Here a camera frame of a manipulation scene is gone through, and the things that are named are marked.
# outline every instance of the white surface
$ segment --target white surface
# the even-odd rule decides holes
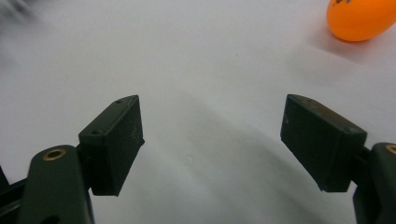
[[[105,223],[355,223],[349,193],[320,192],[279,139],[288,93],[396,142],[396,29],[348,44],[327,1],[45,1],[0,33],[0,164],[30,159],[139,94],[144,134]]]

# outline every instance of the orange ball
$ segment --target orange ball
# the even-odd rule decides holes
[[[327,23],[332,33],[347,41],[380,35],[396,22],[396,0],[330,0]]]

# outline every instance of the white table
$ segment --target white table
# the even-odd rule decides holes
[[[139,94],[146,144],[97,224],[355,223],[280,141],[288,93],[396,142],[396,29],[349,44],[327,1],[36,2],[0,27],[0,164],[9,181],[106,106]]]

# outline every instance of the orange ping pong ball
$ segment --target orange ping pong ball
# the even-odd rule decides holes
[[[396,0],[330,0],[327,23],[332,33],[346,41],[380,35],[396,22]]]

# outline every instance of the ping pong ball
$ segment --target ping pong ball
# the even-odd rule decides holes
[[[371,39],[396,22],[396,0],[330,0],[327,23],[346,41]]]

